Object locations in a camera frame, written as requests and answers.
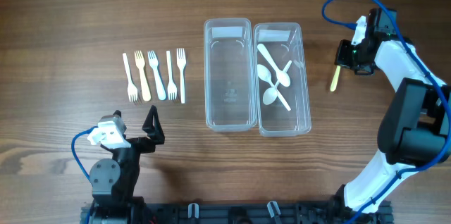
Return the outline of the yellow green spoon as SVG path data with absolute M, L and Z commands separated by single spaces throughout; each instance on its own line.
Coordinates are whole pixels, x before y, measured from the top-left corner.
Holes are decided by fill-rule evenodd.
M 333 75 L 333 79 L 332 79 L 331 84 L 330 84 L 330 91 L 331 92 L 334 92 L 336 90 L 336 88 L 337 88 L 338 80 L 339 80 L 339 76 L 340 76 L 340 70 L 341 70 L 341 67 L 340 66 L 336 66 L 336 69 L 335 69 L 335 72 L 334 72 L 334 75 Z

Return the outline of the white spoon wide handle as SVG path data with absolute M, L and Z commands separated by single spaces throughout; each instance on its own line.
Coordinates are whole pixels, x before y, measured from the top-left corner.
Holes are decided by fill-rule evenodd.
M 270 53 L 269 53 L 268 49 L 265 47 L 265 45 L 258 44 L 257 49 L 261 53 L 261 55 L 267 60 L 269 65 L 274 69 L 279 83 L 281 83 L 284 87 L 289 87 L 290 83 L 291 83 L 290 77 L 288 76 L 288 74 L 286 72 L 282 71 L 276 65 L 275 61 L 273 60 L 272 56 L 270 55 Z

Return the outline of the white spoon thin handle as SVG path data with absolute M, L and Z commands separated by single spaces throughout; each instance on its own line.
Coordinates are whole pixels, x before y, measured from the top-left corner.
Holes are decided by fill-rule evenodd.
M 284 73 L 286 73 L 288 71 L 291 64 L 292 64 L 292 61 L 291 60 L 288 61 L 288 63 L 286 64 L 286 66 L 283 69 Z M 274 86 L 272 86 L 271 88 L 268 88 L 264 92 L 263 103 L 265 105 L 272 104 L 278 98 L 278 89 L 277 89 L 278 84 L 279 84 L 279 81 L 277 81 L 277 83 Z

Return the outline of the white spoon bowl up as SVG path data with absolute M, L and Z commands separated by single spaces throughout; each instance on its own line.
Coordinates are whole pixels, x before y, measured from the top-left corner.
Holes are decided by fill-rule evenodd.
M 269 88 L 271 88 L 272 86 L 275 85 L 272 82 L 272 74 L 270 73 L 269 69 L 266 66 L 263 66 L 262 64 L 258 64 L 257 72 L 258 72 L 258 77 L 260 80 L 263 80 L 264 82 L 267 82 L 270 84 Z M 284 107 L 288 111 L 291 111 L 290 105 L 287 103 L 287 101 L 285 100 L 285 98 L 283 97 L 283 95 L 280 93 L 279 90 L 278 90 L 278 98 L 280 99 L 280 101 L 284 105 Z

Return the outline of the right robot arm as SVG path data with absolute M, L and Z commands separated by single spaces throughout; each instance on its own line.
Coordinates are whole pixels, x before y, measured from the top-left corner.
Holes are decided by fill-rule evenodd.
M 357 75 L 381 70 L 395 90 L 378 129 L 378 150 L 353 181 L 329 203 L 329 217 L 367 223 L 398 185 L 432 161 L 445 145 L 449 119 L 432 80 L 424 75 L 412 42 L 399 38 L 397 12 L 373 8 L 357 21 L 352 40 L 342 40 L 335 64 Z

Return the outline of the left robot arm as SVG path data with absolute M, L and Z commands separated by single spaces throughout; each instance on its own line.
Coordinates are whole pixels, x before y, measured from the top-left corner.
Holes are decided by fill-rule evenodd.
M 92 145 L 112 153 L 89 172 L 93 202 L 81 223 L 156 223 L 143 197 L 134 195 L 140 174 L 140 156 L 165 142 L 158 111 L 152 106 L 143 123 L 144 137 L 127 138 L 119 110 L 104 116 L 88 135 Z

